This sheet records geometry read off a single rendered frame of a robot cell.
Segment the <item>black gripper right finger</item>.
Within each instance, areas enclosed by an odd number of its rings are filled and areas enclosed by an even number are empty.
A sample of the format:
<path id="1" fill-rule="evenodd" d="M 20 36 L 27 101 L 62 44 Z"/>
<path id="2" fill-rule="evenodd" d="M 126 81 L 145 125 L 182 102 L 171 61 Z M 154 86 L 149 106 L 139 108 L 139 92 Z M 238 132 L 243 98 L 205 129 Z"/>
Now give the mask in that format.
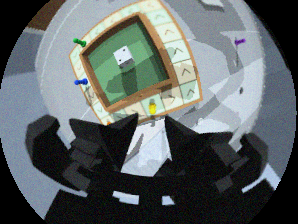
<path id="1" fill-rule="evenodd" d="M 229 144 L 229 140 L 233 139 L 231 131 L 197 133 L 169 116 L 165 116 L 164 127 L 169 141 L 174 176 L 185 175 L 185 169 L 189 168 L 209 145 Z"/>

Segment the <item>white die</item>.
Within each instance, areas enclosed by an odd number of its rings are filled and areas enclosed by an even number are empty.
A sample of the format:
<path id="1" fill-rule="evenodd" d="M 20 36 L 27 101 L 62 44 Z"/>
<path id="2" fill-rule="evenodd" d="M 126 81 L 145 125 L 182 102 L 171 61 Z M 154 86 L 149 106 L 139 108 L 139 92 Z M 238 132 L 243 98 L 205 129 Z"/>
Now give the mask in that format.
<path id="1" fill-rule="evenodd" d="M 114 57 L 116 57 L 117 64 L 124 68 L 126 65 L 134 63 L 132 53 L 130 53 L 129 48 L 126 47 L 114 52 Z"/>

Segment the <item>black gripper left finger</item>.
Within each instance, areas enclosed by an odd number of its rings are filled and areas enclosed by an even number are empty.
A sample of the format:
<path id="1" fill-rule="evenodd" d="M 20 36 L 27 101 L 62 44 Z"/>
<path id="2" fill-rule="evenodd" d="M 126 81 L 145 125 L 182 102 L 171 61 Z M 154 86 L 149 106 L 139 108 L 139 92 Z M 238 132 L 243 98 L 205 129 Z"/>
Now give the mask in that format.
<path id="1" fill-rule="evenodd" d="M 89 123 L 78 119 L 69 119 L 73 135 L 90 143 L 100 144 L 106 156 L 113 164 L 114 171 L 121 172 L 122 165 L 136 131 L 138 113 L 126 116 L 125 119 L 113 121 L 108 125 Z"/>

